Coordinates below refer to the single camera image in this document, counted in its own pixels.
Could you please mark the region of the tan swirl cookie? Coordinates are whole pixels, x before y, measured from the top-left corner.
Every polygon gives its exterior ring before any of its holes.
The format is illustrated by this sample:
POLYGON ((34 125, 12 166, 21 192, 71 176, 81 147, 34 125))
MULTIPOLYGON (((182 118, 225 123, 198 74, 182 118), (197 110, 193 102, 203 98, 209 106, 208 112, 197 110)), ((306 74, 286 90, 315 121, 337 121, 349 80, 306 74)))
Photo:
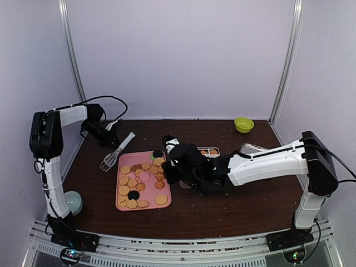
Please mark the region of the tan swirl cookie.
POLYGON ((156 181, 155 182, 155 188, 158 190, 162 190, 165 187, 165 182, 164 181, 156 181))

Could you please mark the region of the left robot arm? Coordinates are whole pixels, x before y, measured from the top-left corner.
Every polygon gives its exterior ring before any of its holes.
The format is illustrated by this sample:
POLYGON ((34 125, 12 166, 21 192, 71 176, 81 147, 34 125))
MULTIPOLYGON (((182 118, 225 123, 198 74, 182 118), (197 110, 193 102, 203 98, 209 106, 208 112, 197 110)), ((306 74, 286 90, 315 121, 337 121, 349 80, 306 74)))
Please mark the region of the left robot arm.
POLYGON ((80 122, 81 130, 91 134, 99 146, 116 149, 119 141, 114 125, 118 119, 104 126, 101 123, 104 115, 104 109, 97 103, 79 103, 33 115, 29 148, 35 159, 34 169, 41 176, 48 223, 54 234, 68 247, 76 246, 80 242, 80 235, 75 229, 73 215, 63 192, 60 170, 64 148, 62 129, 80 122))

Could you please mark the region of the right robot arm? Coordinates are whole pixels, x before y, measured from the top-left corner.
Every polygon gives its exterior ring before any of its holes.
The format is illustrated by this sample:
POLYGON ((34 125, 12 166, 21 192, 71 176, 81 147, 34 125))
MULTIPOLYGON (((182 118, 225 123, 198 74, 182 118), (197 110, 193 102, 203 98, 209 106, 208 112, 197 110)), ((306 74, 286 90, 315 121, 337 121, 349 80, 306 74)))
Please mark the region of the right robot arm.
POLYGON ((325 198, 338 188, 333 159, 311 131, 281 147, 250 154, 234 151, 213 159, 174 136, 166 135, 162 142, 169 158, 162 164, 167 182, 183 181, 201 193, 221 191, 227 181, 243 186, 281 176, 307 176, 308 187, 294 213, 292 228, 285 233, 289 245, 298 245, 306 237, 325 198))

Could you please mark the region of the metal serving tongs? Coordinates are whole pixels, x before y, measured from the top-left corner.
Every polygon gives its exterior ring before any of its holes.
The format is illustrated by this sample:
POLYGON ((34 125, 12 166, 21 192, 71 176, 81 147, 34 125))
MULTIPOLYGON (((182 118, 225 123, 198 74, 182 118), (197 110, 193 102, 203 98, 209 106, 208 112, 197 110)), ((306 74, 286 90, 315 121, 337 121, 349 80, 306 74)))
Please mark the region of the metal serving tongs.
POLYGON ((130 132, 127 137, 121 142, 119 147, 112 153, 107 154, 100 164, 100 169, 104 172, 108 172, 111 167, 116 163, 119 154, 126 148, 126 146, 131 142, 131 140, 136 135, 133 132, 130 132))

